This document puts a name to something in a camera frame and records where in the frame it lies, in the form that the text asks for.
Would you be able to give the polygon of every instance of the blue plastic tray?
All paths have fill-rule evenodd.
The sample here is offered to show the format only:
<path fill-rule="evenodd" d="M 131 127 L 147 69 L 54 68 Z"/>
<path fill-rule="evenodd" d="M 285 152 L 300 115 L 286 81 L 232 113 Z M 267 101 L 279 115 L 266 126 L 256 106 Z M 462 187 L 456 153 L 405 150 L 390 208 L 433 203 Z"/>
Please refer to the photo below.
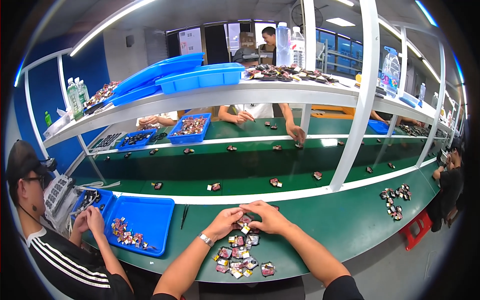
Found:
<path fill-rule="evenodd" d="M 195 67 L 187 73 L 173 73 L 157 79 L 164 94 L 193 90 L 200 87 L 238 84 L 245 67 L 237 62 Z"/>
<path fill-rule="evenodd" d="M 102 190 L 102 189 L 96 189 L 96 190 L 100 193 L 101 197 L 100 197 L 100 201 L 98 201 L 98 203 L 93 202 L 92 206 L 93 207 L 100 207 L 100 205 L 105 204 L 105 207 L 101 211 L 103 218 L 105 218 L 105 214 L 108 211 L 108 209 L 110 207 L 110 204 L 112 203 L 112 199 L 114 198 L 114 195 L 113 195 L 112 191 L 107 191 L 107 190 Z M 86 193 L 86 191 L 82 192 L 82 194 L 78 198 L 77 203 L 75 203 L 75 205 L 73 206 L 72 212 L 76 211 L 78 206 L 80 205 L 80 203 L 82 203 L 82 201 L 84 200 L 85 193 Z M 75 215 L 71 215 L 71 217 L 72 217 L 73 220 L 76 219 Z"/>
<path fill-rule="evenodd" d="M 202 59 L 203 55 L 203 52 L 193 53 L 156 62 L 122 81 L 113 91 L 121 96 L 157 77 L 173 72 L 193 69 L 194 67 L 202 65 L 202 61 L 204 61 Z"/>
<path fill-rule="evenodd" d="M 174 205 L 175 202 L 169 198 L 118 197 L 105 219 L 105 236 L 108 242 L 113 246 L 143 255 L 161 256 L 165 252 Z M 136 248 L 135 245 L 118 243 L 118 237 L 112 232 L 111 223 L 115 218 L 122 217 L 125 217 L 125 222 L 128 222 L 127 230 L 133 229 L 133 233 L 142 233 L 144 241 L 156 249 L 143 250 Z"/>
<path fill-rule="evenodd" d="M 202 130 L 202 133 L 193 133 L 193 134 L 184 134 L 184 135 L 172 135 L 174 132 L 177 132 L 181 128 L 182 120 L 188 118 L 188 117 L 193 117 L 199 118 L 200 116 L 203 116 L 207 121 L 205 122 L 204 129 Z M 205 138 L 205 134 L 207 133 L 208 126 L 210 125 L 210 117 L 212 116 L 211 113 L 207 112 L 205 114 L 198 114 L 198 115 L 190 115 L 190 116 L 183 116 L 181 119 L 177 122 L 177 125 L 173 127 L 173 129 L 170 131 L 168 134 L 167 138 L 170 140 L 170 143 L 172 144 L 189 144 L 189 143 L 200 143 L 203 142 Z"/>
<path fill-rule="evenodd" d="M 142 130 L 142 131 L 135 131 L 135 132 L 131 132 L 131 133 L 128 133 L 126 134 L 125 136 L 128 136 L 128 137 L 131 137 L 131 136 L 135 136 L 139 133 L 149 133 L 149 134 L 154 134 L 155 132 L 157 131 L 157 129 L 147 129 L 147 130 Z M 150 138 L 147 138 L 147 139 L 143 139 L 141 141 L 138 141 L 136 144 L 134 145 L 129 145 L 128 143 L 126 143 L 124 146 L 121 146 L 121 143 L 123 142 L 123 139 L 120 140 L 120 142 L 117 144 L 117 146 L 115 147 L 115 149 L 118 149 L 119 152 L 127 152 L 127 151 L 132 151 L 132 150 L 137 150 L 139 148 L 142 148 L 143 146 L 145 146 L 148 142 L 150 141 Z"/>
<path fill-rule="evenodd" d="M 387 124 L 383 123 L 382 121 L 368 120 L 368 125 L 370 127 L 372 127 L 372 129 L 375 130 L 375 132 L 378 133 L 378 134 L 387 134 L 388 133 L 388 126 L 387 126 Z"/>

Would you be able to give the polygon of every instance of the blue wall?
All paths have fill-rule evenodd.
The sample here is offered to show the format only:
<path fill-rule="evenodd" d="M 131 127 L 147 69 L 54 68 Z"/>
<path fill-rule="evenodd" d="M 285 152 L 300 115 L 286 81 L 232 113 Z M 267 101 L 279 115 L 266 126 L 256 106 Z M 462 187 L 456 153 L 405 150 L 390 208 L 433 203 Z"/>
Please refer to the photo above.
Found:
<path fill-rule="evenodd" d="M 74 46 L 83 35 L 60 36 L 35 46 L 25 60 L 24 66 L 50 53 Z M 80 77 L 80 79 L 84 80 L 88 87 L 88 92 L 92 96 L 104 84 L 110 82 L 107 61 L 105 59 L 103 35 L 92 39 L 74 57 L 63 55 L 62 58 L 65 84 L 67 84 L 66 81 L 70 77 Z M 32 109 L 38 131 L 42 134 L 47 130 L 45 111 L 50 113 L 52 122 L 54 122 L 59 118 L 57 108 L 65 110 L 59 83 L 57 59 L 48 60 L 31 69 L 28 72 L 28 78 Z M 23 75 L 15 89 L 13 99 L 22 139 L 33 145 L 38 157 L 43 157 L 28 117 Z M 82 134 L 85 143 L 89 144 L 92 142 L 104 129 L 100 128 Z M 60 173 L 64 173 L 68 169 L 81 151 L 82 148 L 76 137 L 47 148 L 50 157 L 55 157 L 58 160 L 57 169 Z"/>

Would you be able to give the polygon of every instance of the eyeglasses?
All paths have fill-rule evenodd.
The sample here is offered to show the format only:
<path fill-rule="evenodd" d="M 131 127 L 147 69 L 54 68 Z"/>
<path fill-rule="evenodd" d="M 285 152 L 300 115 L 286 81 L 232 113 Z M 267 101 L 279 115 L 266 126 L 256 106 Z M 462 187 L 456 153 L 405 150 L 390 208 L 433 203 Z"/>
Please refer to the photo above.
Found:
<path fill-rule="evenodd" d="M 44 180 L 44 176 L 40 176 L 40 177 L 29 177 L 29 178 L 23 178 L 23 180 L 26 180 L 26 181 L 34 181 L 34 180 L 38 180 L 40 182 L 40 186 L 42 187 L 42 190 L 45 189 L 45 180 Z"/>

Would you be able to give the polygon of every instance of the red plastic stool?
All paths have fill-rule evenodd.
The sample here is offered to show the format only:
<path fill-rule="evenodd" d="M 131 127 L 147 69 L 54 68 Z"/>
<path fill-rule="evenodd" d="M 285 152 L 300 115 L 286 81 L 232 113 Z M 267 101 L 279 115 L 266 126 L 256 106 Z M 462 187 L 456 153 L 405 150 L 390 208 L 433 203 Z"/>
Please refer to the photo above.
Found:
<path fill-rule="evenodd" d="M 410 226 L 412 226 L 415 222 L 417 222 L 417 224 L 419 225 L 420 232 L 415 238 L 413 238 L 412 233 L 410 232 Z M 405 250 L 410 251 L 411 249 L 413 249 L 413 247 L 415 247 L 420 242 L 423 236 L 427 234 L 430 228 L 432 228 L 432 224 L 432 221 L 428 217 L 427 210 L 424 209 L 418 214 L 418 216 L 411 220 L 410 223 L 400 229 L 400 234 L 405 233 L 408 240 L 408 245 L 405 247 Z"/>

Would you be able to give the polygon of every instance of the metal watch strap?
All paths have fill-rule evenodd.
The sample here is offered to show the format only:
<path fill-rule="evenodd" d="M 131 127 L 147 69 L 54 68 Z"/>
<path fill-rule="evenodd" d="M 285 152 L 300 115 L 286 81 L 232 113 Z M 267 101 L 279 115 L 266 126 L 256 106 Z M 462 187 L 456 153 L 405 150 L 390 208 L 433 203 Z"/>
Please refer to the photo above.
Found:
<path fill-rule="evenodd" d="M 198 234 L 198 237 L 210 247 L 213 247 L 213 245 L 215 244 L 208 236 L 204 235 L 203 232 L 200 232 Z"/>

